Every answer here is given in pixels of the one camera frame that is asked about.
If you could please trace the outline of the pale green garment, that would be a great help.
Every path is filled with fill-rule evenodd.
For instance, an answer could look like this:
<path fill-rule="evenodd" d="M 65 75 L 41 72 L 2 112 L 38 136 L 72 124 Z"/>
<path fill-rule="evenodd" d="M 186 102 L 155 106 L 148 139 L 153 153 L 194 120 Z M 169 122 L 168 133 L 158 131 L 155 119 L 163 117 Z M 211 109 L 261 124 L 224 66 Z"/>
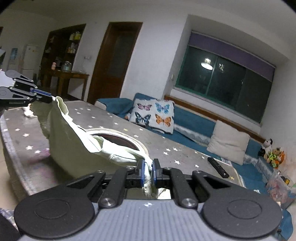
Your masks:
<path fill-rule="evenodd" d="M 136 166 L 143 158 L 144 196 L 149 199 L 157 196 L 152 187 L 152 160 L 147 154 L 90 135 L 73 122 L 67 105 L 58 96 L 50 103 L 34 101 L 30 110 L 38 118 L 43 135 L 49 141 L 51 157 L 69 175 L 78 178 L 97 170 L 112 174 L 119 167 Z"/>

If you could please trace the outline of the water dispenser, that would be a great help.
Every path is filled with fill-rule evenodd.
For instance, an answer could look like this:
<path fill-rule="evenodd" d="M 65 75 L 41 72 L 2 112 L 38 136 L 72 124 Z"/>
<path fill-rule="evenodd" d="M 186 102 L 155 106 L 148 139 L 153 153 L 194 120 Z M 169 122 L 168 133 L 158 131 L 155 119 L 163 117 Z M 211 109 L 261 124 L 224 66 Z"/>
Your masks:
<path fill-rule="evenodd" d="M 19 68 L 19 49 L 12 48 L 9 61 L 8 61 L 8 70 L 16 70 Z"/>

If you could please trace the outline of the white refrigerator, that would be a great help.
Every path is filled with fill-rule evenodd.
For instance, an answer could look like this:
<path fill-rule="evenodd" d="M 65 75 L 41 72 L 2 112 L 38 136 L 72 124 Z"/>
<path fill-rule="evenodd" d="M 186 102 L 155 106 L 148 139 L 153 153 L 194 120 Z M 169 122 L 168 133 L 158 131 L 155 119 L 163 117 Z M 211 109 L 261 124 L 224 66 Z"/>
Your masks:
<path fill-rule="evenodd" d="M 35 69 L 38 65 L 39 58 L 39 46 L 37 45 L 26 45 L 23 50 L 21 60 L 21 74 L 25 77 L 33 79 Z"/>

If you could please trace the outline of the dark wooden side table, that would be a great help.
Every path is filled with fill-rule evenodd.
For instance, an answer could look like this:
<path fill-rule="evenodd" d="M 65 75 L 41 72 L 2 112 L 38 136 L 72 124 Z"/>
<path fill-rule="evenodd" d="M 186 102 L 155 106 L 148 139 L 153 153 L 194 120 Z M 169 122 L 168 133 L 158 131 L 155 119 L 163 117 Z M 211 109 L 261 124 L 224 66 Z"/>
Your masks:
<path fill-rule="evenodd" d="M 49 68 L 41 68 L 40 73 L 41 73 L 41 76 L 43 76 L 43 79 L 41 80 L 41 86 L 46 89 L 50 88 L 52 77 L 58 78 L 57 94 L 60 97 L 68 96 L 66 91 L 68 90 L 70 79 L 82 79 L 83 88 L 82 88 L 82 96 L 80 100 L 84 99 L 86 84 L 89 77 L 88 74 L 83 74 L 78 72 L 65 72 L 61 70 L 52 70 Z"/>

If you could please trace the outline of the black remote control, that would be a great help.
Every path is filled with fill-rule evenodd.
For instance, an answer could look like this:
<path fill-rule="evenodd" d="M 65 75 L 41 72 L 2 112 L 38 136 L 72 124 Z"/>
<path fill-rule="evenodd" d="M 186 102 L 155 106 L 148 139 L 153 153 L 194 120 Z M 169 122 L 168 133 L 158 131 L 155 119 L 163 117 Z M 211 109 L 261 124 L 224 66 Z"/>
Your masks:
<path fill-rule="evenodd" d="M 207 161 L 212 165 L 212 167 L 218 172 L 222 178 L 229 178 L 229 174 L 224 170 L 224 168 L 212 157 L 208 157 Z"/>

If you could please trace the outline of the grey star-pattern tablecloth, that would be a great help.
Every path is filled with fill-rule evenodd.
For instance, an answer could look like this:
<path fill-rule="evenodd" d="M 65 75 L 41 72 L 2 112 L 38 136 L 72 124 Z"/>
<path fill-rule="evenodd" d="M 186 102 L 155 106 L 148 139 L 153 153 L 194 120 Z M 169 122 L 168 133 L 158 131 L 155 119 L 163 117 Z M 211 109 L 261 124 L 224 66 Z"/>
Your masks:
<path fill-rule="evenodd" d="M 96 170 L 112 174 L 119 168 L 101 150 L 86 149 L 85 141 L 111 144 L 110 152 L 118 146 L 134 149 L 184 174 L 200 170 L 218 176 L 200 151 L 86 102 L 34 102 L 33 110 L 33 118 L 21 108 L 1 117 L 4 156 L 19 200 Z"/>

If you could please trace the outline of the blue sofa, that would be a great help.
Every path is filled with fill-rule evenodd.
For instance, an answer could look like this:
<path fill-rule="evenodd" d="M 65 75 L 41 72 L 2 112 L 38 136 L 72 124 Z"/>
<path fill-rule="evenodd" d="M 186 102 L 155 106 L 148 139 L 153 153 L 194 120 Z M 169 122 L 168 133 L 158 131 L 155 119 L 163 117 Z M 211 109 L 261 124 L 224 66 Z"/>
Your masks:
<path fill-rule="evenodd" d="M 105 107 L 108 112 L 113 113 L 120 118 L 128 119 L 137 100 L 156 99 L 142 93 L 136 93 L 132 100 L 128 98 L 101 98 L 95 101 L 95 106 L 100 108 Z M 160 133 L 160 135 L 191 149 L 195 149 L 198 152 L 221 160 L 218 155 L 207 151 L 215 124 L 214 121 L 203 117 L 196 112 L 175 105 L 174 132 L 172 134 Z M 257 168 L 257 162 L 259 161 L 257 153 L 260 148 L 261 144 L 250 138 L 245 151 L 243 164 L 239 165 L 231 162 L 231 165 L 236 169 L 240 175 L 242 183 L 247 189 L 259 191 L 261 194 L 267 195 L 266 175 Z"/>

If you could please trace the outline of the butterfly print pillow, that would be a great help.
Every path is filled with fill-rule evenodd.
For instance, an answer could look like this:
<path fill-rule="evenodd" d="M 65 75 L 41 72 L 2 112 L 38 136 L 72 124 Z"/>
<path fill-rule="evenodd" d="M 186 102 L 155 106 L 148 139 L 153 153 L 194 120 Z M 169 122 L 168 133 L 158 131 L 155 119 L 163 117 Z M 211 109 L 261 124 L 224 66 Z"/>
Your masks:
<path fill-rule="evenodd" d="M 171 100 L 139 99 L 134 101 L 129 121 L 164 133 L 174 132 L 175 103 Z"/>

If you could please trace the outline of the beige plain pillow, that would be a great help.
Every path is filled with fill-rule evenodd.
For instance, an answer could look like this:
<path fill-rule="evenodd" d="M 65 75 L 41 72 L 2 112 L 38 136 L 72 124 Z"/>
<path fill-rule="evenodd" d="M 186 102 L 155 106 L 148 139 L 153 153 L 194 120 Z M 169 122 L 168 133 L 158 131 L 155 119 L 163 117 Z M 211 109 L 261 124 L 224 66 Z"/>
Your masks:
<path fill-rule="evenodd" d="M 240 132 L 218 120 L 210 138 L 207 151 L 228 161 L 243 165 L 249 140 L 250 136 L 247 133 Z"/>

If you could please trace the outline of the dark wooden door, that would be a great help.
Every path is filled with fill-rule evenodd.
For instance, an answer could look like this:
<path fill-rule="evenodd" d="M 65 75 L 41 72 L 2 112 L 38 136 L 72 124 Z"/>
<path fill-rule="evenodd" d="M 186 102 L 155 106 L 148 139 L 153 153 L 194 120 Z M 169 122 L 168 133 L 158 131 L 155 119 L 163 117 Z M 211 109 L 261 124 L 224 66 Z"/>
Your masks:
<path fill-rule="evenodd" d="M 142 22 L 110 22 L 95 63 L 87 102 L 120 96 Z"/>

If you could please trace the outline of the panda plush toy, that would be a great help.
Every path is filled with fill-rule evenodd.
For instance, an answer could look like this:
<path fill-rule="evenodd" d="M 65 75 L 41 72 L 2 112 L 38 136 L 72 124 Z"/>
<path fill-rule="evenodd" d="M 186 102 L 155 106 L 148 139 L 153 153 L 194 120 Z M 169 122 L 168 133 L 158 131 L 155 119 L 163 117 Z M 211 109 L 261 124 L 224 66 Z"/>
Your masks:
<path fill-rule="evenodd" d="M 272 145 L 273 145 L 273 140 L 271 138 L 268 140 L 265 140 L 260 150 L 258 151 L 258 156 L 259 157 L 264 157 L 265 155 L 268 156 L 269 153 L 272 151 Z"/>

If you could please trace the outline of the orange yellow plush toy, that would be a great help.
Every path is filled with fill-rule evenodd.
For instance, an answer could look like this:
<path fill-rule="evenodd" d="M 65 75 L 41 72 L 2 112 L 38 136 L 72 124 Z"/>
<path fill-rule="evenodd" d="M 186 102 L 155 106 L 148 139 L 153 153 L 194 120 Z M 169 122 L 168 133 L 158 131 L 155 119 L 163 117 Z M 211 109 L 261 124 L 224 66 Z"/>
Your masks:
<path fill-rule="evenodd" d="M 278 169 L 285 159 L 285 152 L 282 148 L 275 148 L 270 152 L 266 152 L 263 157 L 272 168 Z"/>

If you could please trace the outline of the clear plastic toy box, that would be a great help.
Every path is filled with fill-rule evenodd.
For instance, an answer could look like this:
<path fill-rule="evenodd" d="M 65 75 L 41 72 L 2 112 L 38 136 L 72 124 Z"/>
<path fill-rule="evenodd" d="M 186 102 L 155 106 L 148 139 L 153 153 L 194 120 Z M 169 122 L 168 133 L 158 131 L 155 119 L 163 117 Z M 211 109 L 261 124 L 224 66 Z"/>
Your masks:
<path fill-rule="evenodd" d="M 267 193 L 282 209 L 287 209 L 295 200 L 295 187 L 290 187 L 288 181 L 279 170 L 274 169 L 266 185 Z"/>

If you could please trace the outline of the dark window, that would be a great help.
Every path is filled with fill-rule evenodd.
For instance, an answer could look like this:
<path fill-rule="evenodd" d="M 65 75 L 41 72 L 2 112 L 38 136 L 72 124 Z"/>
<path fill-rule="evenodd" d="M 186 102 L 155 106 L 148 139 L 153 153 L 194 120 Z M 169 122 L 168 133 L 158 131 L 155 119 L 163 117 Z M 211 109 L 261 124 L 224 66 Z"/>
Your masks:
<path fill-rule="evenodd" d="M 220 40 L 191 33 L 176 87 L 260 123 L 275 68 Z"/>

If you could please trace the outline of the dark wall shelf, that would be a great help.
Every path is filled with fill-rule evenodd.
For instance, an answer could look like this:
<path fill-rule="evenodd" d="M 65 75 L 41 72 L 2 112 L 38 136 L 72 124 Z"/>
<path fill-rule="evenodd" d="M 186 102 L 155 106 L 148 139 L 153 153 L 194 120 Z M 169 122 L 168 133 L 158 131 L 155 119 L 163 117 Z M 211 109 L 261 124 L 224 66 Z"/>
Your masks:
<path fill-rule="evenodd" d="M 40 65 L 39 79 L 42 87 L 49 87 L 46 71 L 56 64 L 56 70 L 61 70 L 65 62 L 74 63 L 74 59 L 86 25 L 74 25 L 53 30 L 49 33 Z"/>

